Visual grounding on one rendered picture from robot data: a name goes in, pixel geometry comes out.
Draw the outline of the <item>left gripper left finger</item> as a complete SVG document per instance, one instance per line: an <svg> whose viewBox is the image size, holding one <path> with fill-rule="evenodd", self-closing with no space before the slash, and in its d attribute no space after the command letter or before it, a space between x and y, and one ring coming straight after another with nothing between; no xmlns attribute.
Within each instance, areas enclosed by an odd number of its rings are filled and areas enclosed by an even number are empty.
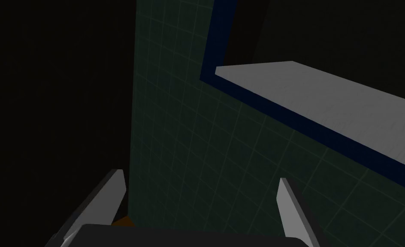
<svg viewBox="0 0 405 247"><path fill-rule="evenodd" d="M122 169L112 169L74 210L46 247L68 247L77 230L85 224L111 225L127 187Z"/></svg>

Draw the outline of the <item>pale grey door leaf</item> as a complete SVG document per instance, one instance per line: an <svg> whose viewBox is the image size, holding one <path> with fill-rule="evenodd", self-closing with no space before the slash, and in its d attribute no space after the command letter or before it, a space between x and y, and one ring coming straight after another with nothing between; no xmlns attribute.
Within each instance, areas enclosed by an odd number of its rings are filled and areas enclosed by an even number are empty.
<svg viewBox="0 0 405 247"><path fill-rule="evenodd" d="M296 63L218 66L215 74L405 165L405 99Z"/></svg>

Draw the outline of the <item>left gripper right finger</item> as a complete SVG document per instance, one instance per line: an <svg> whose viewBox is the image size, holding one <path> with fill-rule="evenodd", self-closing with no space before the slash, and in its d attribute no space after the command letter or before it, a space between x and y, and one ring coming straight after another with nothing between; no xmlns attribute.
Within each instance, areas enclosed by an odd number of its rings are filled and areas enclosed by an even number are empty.
<svg viewBox="0 0 405 247"><path fill-rule="evenodd" d="M276 201L284 236L292 243L299 244L299 247L330 247L322 228L293 180L280 178Z"/></svg>

